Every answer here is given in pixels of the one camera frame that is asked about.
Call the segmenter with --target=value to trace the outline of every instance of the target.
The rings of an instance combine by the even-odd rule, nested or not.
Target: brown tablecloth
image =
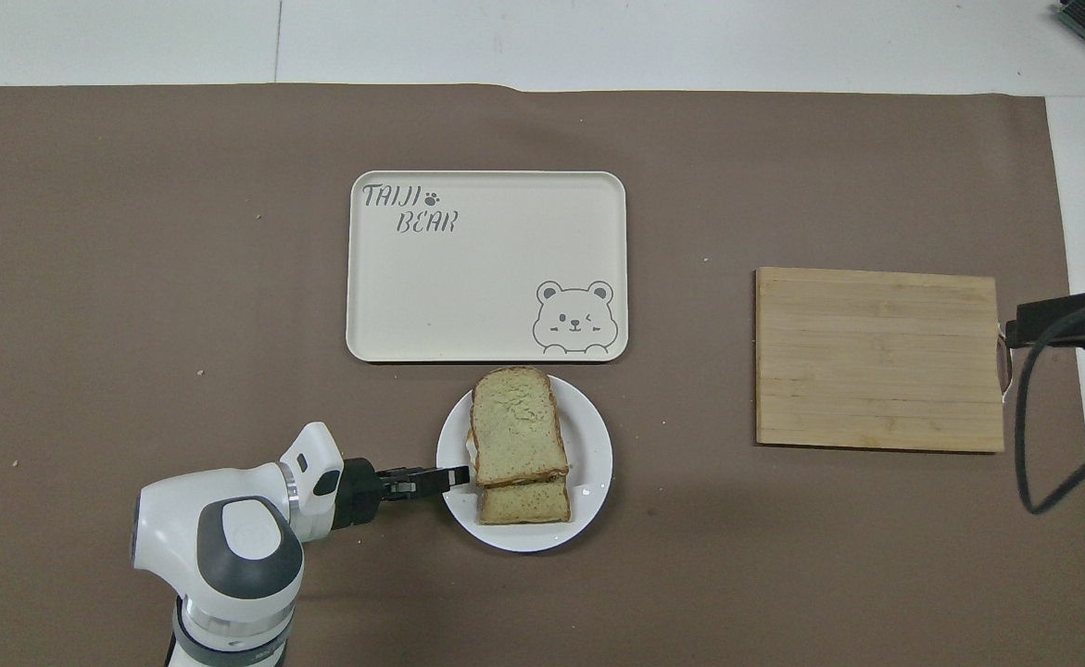
[[[753,441],[755,267],[993,275],[1000,318],[1067,293],[1042,100],[471,86],[0,89],[0,664],[162,662],[141,486],[312,421],[433,463],[492,364],[347,354],[373,168],[622,179],[628,349],[545,367],[604,415],[615,480],[537,555],[437,501],[308,544],[289,666],[1085,664],[1085,488],[1034,518],[1009,453]],[[1037,492],[1085,456],[1080,406],[1050,354]]]

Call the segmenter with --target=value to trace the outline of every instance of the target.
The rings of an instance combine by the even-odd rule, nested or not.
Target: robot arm
[[[175,589],[169,666],[280,664],[304,574],[302,542],[367,524],[383,499],[426,498],[469,480],[467,467],[373,472],[343,461],[309,423],[276,463],[208,470],[139,493],[130,561]]]

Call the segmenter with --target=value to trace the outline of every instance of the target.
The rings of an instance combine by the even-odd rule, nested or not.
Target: bear drawing
[[[612,319],[612,286],[597,280],[586,290],[563,290],[553,280],[538,284],[538,318],[534,339],[542,352],[586,352],[592,347],[604,351],[617,338]]]

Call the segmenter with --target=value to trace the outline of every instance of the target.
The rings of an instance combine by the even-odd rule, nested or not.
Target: bread
[[[501,368],[472,390],[475,483],[484,488],[547,482],[569,471],[550,379],[535,368]]]
[[[481,524],[547,524],[571,521],[567,478],[485,489]]]

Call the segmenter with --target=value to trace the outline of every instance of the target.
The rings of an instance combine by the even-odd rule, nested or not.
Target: bread crust
[[[480,479],[480,438],[477,437],[477,428],[475,428],[475,405],[480,398],[480,385],[484,383],[485,377],[496,374],[496,372],[528,372],[531,375],[541,376],[546,381],[547,385],[547,397],[550,398],[550,414],[554,418],[554,432],[556,439],[559,441],[559,449],[562,451],[563,460],[567,461],[567,464],[558,467],[551,467],[550,470],[542,470],[539,473],[525,474],[525,476],[518,477],[499,477],[496,479]],[[546,372],[538,371],[538,369],[529,365],[510,365],[506,368],[498,368],[494,372],[488,372],[483,376],[475,387],[472,388],[472,407],[473,410],[469,410],[469,432],[472,435],[472,444],[475,447],[475,460],[472,461],[472,467],[475,472],[475,479],[480,486],[485,489],[496,489],[499,486],[511,486],[511,485],[526,485],[531,482],[550,482],[559,477],[564,477],[569,472],[571,472],[571,463],[567,459],[567,445],[562,441],[562,435],[559,426],[559,403],[554,398],[554,388],[550,385],[550,376]]]

